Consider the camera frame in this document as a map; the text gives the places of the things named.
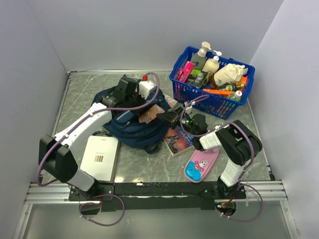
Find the navy blue student backpack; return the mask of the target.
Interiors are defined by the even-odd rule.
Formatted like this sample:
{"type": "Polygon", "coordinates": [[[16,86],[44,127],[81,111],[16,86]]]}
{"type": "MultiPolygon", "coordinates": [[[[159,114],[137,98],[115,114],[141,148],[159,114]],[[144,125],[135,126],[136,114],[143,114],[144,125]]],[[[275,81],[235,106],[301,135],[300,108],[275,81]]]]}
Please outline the navy blue student backpack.
{"type": "Polygon", "coordinates": [[[121,143],[143,149],[148,154],[159,150],[160,142],[168,131],[168,126],[159,118],[149,123],[139,122],[139,117],[130,111],[115,111],[112,119],[103,125],[108,133],[121,143]]]}

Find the brown leather notebook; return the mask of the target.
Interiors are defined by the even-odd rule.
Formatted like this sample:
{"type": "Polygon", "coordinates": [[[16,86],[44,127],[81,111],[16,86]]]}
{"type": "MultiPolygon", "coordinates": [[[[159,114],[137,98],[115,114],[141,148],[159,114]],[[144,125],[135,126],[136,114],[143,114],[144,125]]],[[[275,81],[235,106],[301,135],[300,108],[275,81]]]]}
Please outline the brown leather notebook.
{"type": "Polygon", "coordinates": [[[139,123],[149,124],[160,113],[162,113],[162,108],[155,104],[139,117],[139,123]]]}

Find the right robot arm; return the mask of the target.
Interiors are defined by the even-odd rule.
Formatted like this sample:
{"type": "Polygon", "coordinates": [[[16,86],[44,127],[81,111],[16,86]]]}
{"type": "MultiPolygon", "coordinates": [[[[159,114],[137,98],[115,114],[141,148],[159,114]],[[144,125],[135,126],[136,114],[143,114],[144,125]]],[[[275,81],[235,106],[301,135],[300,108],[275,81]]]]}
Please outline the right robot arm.
{"type": "Polygon", "coordinates": [[[201,182],[212,168],[219,149],[224,149],[228,161],[217,179],[217,191],[222,198],[231,197],[241,188],[241,178],[263,148],[260,139],[239,120],[208,131],[204,115],[190,117],[183,108],[158,114],[157,117],[171,128],[179,126],[191,136],[196,151],[184,171],[191,182],[201,182]]]}

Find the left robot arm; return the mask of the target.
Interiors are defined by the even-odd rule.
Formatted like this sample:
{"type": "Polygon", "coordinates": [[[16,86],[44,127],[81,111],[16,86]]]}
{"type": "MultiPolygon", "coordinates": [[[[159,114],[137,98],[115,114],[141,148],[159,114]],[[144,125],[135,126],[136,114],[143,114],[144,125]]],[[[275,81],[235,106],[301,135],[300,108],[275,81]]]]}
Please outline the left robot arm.
{"type": "Polygon", "coordinates": [[[135,80],[123,76],[110,92],[100,94],[91,107],[73,124],[54,136],[45,135],[39,142],[36,183],[42,187],[40,173],[45,170],[55,181],[67,183],[81,190],[87,200],[98,196],[97,180],[80,169],[74,158],[79,145],[95,130],[111,121],[117,111],[139,112],[156,98],[159,83],[135,80]]]}

